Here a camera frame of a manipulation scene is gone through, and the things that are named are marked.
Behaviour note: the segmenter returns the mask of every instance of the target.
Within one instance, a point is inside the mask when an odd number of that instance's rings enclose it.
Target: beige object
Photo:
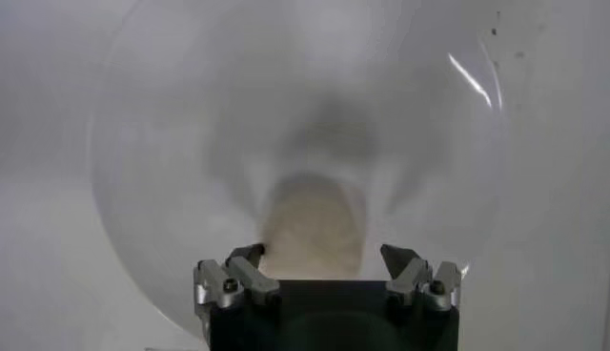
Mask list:
[[[279,279],[352,279],[360,269],[363,215],[344,187],[317,176],[285,182],[263,223],[260,269]]]

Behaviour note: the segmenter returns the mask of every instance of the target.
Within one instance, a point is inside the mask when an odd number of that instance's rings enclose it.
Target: screw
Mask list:
[[[238,287],[239,283],[233,278],[229,278],[222,283],[222,290],[224,290],[225,293],[234,293],[237,291]]]
[[[432,283],[430,283],[430,292],[435,295],[443,295],[445,293],[445,284],[440,280],[432,280]]]

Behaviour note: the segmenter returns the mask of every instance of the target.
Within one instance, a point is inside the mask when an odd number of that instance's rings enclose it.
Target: transparent dome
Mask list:
[[[360,278],[389,277],[381,243],[477,269],[503,111],[462,3],[140,1],[105,69],[98,210],[142,292],[193,333],[193,265],[260,241],[293,176],[361,198]]]

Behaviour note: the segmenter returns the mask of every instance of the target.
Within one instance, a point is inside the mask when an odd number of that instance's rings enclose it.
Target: white background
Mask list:
[[[477,303],[462,315],[471,326],[462,349],[602,349],[610,3],[482,3],[480,35],[510,121],[510,192],[482,268],[465,281],[464,300]],[[202,347],[137,290],[92,201],[88,120],[101,61],[132,5],[0,3],[2,350]]]

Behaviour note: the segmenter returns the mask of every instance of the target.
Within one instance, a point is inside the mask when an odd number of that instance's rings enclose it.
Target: metal bracket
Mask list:
[[[432,278],[432,269],[421,258],[412,258],[407,267],[394,280],[386,283],[386,290],[400,298],[401,305],[411,306],[415,294]]]
[[[228,259],[227,268],[233,277],[251,291],[254,303],[266,305],[279,302],[279,281],[265,277],[245,258]]]
[[[213,259],[199,261],[193,269],[194,312],[203,324],[203,337],[210,340],[210,308],[229,308],[243,300],[244,287]]]
[[[432,311],[449,311],[452,306],[459,308],[461,273],[455,263],[442,262],[435,278],[424,286],[425,306]]]

